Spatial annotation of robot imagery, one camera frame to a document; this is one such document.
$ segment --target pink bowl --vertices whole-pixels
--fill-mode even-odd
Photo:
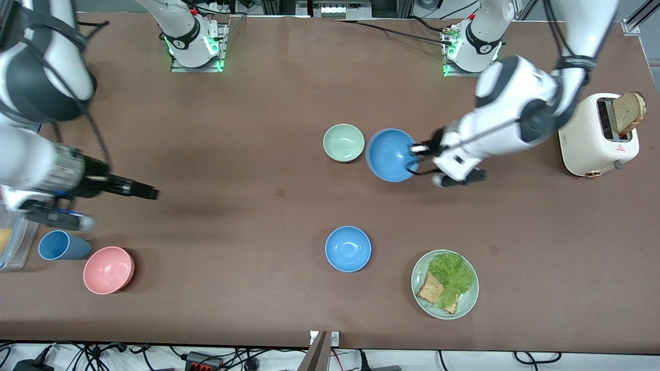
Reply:
[[[111,294],[133,278],[133,258],[122,248],[108,246],[90,256],[84,265],[82,280],[94,294]]]

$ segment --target clear plastic container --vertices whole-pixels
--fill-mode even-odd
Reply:
[[[0,272],[23,268],[38,227],[39,223],[8,211],[4,201],[0,201]]]

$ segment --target blue bowl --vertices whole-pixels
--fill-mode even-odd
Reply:
[[[325,257],[338,271],[359,271],[371,257],[371,241],[359,228],[339,227],[325,241]]]
[[[379,178],[387,182],[403,182],[413,176],[406,166],[416,160],[410,152],[414,139],[399,129],[383,129],[369,139],[367,165]],[[410,165],[415,171],[419,164]]]

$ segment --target red wire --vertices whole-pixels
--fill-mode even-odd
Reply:
[[[335,350],[332,350],[332,354],[335,355],[335,359],[337,359],[337,364],[339,365],[339,370],[344,371],[344,368],[341,366],[341,361],[339,360],[339,356],[337,355],[337,352]]]

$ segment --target bowl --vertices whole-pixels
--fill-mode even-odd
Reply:
[[[89,291],[106,295],[126,286],[134,271],[133,258],[126,250],[108,246],[90,256],[84,265],[82,280]]]
[[[338,271],[359,271],[371,257],[371,241],[359,228],[339,227],[325,241],[325,257]]]
[[[463,258],[465,265],[467,265],[475,277],[475,279],[472,281],[472,286],[470,286],[470,289],[459,296],[458,307],[455,314],[449,314],[447,311],[440,308],[433,308],[433,304],[417,296],[419,289],[424,284],[424,278],[426,276],[426,272],[428,271],[429,263],[433,260],[434,257],[443,253],[456,253],[460,255]],[[479,278],[477,277],[475,268],[472,266],[472,264],[470,264],[469,261],[467,261],[467,259],[465,259],[464,256],[451,250],[435,250],[422,256],[412,269],[411,286],[412,295],[417,301],[417,304],[419,304],[419,306],[422,307],[426,313],[435,318],[440,318],[441,320],[456,320],[457,318],[463,317],[468,312],[470,312],[472,308],[474,308],[475,304],[477,303],[477,298],[479,297]]]
[[[350,162],[364,150],[364,136],[357,127],[340,123],[325,132],[323,149],[337,162]]]
[[[369,140],[367,145],[367,165],[379,178],[387,182],[398,183],[413,176],[406,166],[416,161],[410,152],[414,139],[405,131],[399,129],[383,129]],[[416,162],[410,165],[415,171],[419,167]]]

